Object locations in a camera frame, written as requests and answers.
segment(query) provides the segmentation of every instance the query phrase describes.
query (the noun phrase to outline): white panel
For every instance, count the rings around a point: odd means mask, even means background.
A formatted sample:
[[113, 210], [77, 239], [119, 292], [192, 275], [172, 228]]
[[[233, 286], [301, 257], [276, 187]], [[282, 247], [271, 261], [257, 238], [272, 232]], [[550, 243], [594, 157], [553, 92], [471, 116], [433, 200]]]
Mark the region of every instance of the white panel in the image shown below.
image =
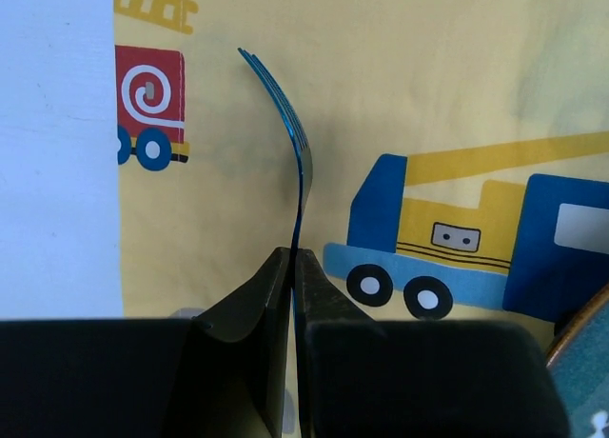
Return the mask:
[[563, 203], [559, 208], [554, 243], [609, 254], [609, 209]]
[[0, 318], [122, 316], [113, 0], [1, 0]]

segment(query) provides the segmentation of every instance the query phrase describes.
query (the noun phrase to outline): fork tine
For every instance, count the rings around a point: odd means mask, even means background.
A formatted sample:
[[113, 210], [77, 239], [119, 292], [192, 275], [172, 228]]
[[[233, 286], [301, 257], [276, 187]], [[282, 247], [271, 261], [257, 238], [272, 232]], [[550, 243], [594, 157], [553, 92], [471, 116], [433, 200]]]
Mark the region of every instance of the fork tine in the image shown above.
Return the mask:
[[264, 84], [266, 90], [270, 94], [273, 102], [275, 102], [275, 106], [279, 110], [282, 118], [284, 119], [285, 127], [289, 133], [290, 139], [292, 142], [295, 142], [295, 146], [298, 146], [300, 149], [303, 148], [301, 135], [299, 133], [299, 129], [302, 129], [300, 125], [300, 121], [298, 118], [294, 117], [293, 109], [288, 108], [286, 105], [289, 105], [287, 99], [279, 85], [275, 81], [275, 79], [270, 75], [268, 70], [262, 64], [262, 62], [253, 54], [250, 54], [246, 50], [239, 49], [239, 52], [243, 55], [247, 63], [252, 67], [254, 72], [258, 75], [262, 83]]
[[290, 141], [296, 153], [296, 163], [298, 165], [298, 212], [296, 224], [292, 235], [292, 249], [298, 248], [303, 213], [305, 211], [306, 200], [313, 181], [313, 162], [311, 159], [311, 149], [306, 138], [305, 129], [275, 78], [266, 69], [265, 65], [255, 54], [250, 54], [246, 50], [239, 48], [239, 52], [247, 63], [254, 70], [270, 95], [277, 110], [282, 116], [285, 128], [289, 134]]
[[265, 65], [260, 61], [258, 56], [256, 56], [256, 54], [251, 54], [251, 57], [256, 62], [257, 66], [259, 67], [261, 72], [265, 75], [266, 79], [271, 84], [271, 86], [277, 91], [279, 97], [283, 100], [285, 109], [287, 110], [289, 116], [291, 117], [291, 119], [293, 121], [294, 129], [295, 129], [296, 137], [298, 139], [299, 146], [301, 147], [301, 149], [304, 149], [306, 146], [306, 141], [303, 138], [305, 131], [303, 130], [303, 126], [298, 117], [298, 114], [296, 113], [296, 110], [289, 103], [289, 100], [287, 100], [287, 97], [285, 96], [284, 91], [279, 86], [279, 84], [277, 83], [275, 78], [273, 78], [273, 76], [270, 74], [270, 72], [266, 69]]

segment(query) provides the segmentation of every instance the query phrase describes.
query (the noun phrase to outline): red truck illustration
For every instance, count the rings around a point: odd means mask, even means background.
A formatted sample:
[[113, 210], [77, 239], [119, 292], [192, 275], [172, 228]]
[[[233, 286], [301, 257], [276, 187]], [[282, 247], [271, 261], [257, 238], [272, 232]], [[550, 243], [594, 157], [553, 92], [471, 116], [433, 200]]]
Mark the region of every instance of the red truck illustration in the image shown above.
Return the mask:
[[160, 171], [188, 160], [184, 141], [185, 71], [178, 50], [116, 46], [119, 165], [131, 155]]

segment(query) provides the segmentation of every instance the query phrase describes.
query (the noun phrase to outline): black stripe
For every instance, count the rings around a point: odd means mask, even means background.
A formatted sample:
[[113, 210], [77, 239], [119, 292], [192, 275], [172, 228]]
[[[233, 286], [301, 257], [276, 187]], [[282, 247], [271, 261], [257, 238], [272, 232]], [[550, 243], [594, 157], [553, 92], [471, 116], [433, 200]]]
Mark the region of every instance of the black stripe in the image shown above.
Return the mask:
[[[135, 148], [131, 148], [131, 154], [137, 155], [135, 152]], [[182, 162], [185, 164], [188, 161], [188, 156], [183, 154], [171, 154], [171, 160], [174, 162]]]
[[498, 269], [510, 269], [509, 266], [507, 266], [507, 265], [491, 264], [490, 262], [474, 262], [471, 260], [461, 260], [461, 259], [456, 260], [456, 259], [451, 259], [450, 257], [443, 257], [438, 254], [430, 254], [429, 252], [424, 252], [424, 251], [415, 250], [415, 249], [397, 248], [396, 250], [403, 250], [404, 252], [414, 252], [415, 254], [428, 255], [430, 257], [435, 257], [437, 259], [450, 260], [452, 262], [460, 262], [462, 264], [485, 265], [487, 267], [497, 267]]
[[429, 249], [429, 250], [433, 250], [434, 252], [439, 252], [440, 254], [454, 255], [456, 257], [464, 257], [466, 259], [481, 259], [481, 260], [490, 260], [492, 262], [502, 262], [504, 264], [507, 264], [508, 266], [512, 263], [509, 260], [496, 259], [494, 257], [483, 257], [481, 255], [458, 254], [456, 252], [446, 252], [445, 250], [428, 248], [427, 246], [415, 245], [413, 243], [404, 243], [402, 241], [399, 241], [398, 245], [411, 246], [411, 247], [417, 248], [417, 249]]

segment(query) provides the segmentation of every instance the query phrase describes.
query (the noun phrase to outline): yellow ladder illustration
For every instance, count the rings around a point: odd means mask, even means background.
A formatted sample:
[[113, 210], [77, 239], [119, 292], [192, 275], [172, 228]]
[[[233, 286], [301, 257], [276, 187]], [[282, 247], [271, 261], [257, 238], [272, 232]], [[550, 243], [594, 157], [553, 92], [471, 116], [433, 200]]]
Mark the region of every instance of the yellow ladder illustration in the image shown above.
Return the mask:
[[187, 24], [187, 16], [198, 10], [192, 0], [114, 0], [114, 12], [118, 14], [188, 35], [192, 27]]

